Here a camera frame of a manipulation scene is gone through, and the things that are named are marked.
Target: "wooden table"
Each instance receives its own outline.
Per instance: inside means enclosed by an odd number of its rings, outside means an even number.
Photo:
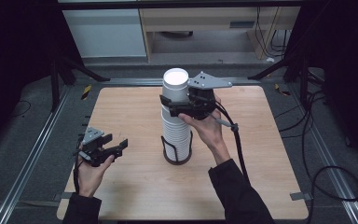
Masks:
[[[161,87],[102,89],[89,126],[112,133],[116,146],[125,138],[129,147],[106,171],[95,197],[103,200],[100,219],[199,220],[224,219],[208,170],[212,153],[193,131],[193,155],[186,164],[171,165],[163,157]],[[300,192],[282,139],[262,88],[217,89],[222,104],[239,123],[242,151],[253,187],[275,219],[303,219],[304,201],[292,201]],[[223,127],[231,157],[239,165],[233,133]],[[75,191],[72,175],[65,191]],[[62,200],[62,219],[68,200]]]

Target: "person's right hand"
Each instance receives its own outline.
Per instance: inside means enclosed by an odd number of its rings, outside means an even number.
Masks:
[[[215,99],[220,103],[220,98],[218,96],[215,95]],[[221,118],[220,112],[217,109],[203,120],[193,119],[186,114],[179,114],[178,117],[197,130],[200,139],[212,151],[216,164],[220,164],[230,159],[222,135],[222,125],[216,122],[216,119]]]

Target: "stacked cup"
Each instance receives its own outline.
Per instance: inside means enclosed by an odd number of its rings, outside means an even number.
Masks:
[[[181,68],[165,72],[162,82],[162,95],[173,102],[188,102],[188,73]],[[162,142],[165,159],[172,164],[183,164],[191,156],[190,126],[177,117],[171,117],[170,109],[162,105]]]

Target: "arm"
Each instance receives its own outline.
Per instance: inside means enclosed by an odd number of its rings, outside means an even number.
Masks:
[[[93,196],[101,185],[103,174],[112,164],[113,159],[114,156],[110,156],[101,166],[92,167],[79,158],[79,193],[72,194],[62,224],[98,224],[102,201]]]
[[[225,208],[227,223],[265,224],[274,223],[264,202],[252,188],[246,174],[230,158],[222,135],[222,127],[214,119],[220,119],[220,113],[215,110],[204,120],[195,120],[185,114],[179,118],[193,126],[199,133],[200,139],[211,150],[216,167],[209,171],[209,176],[217,196]]]

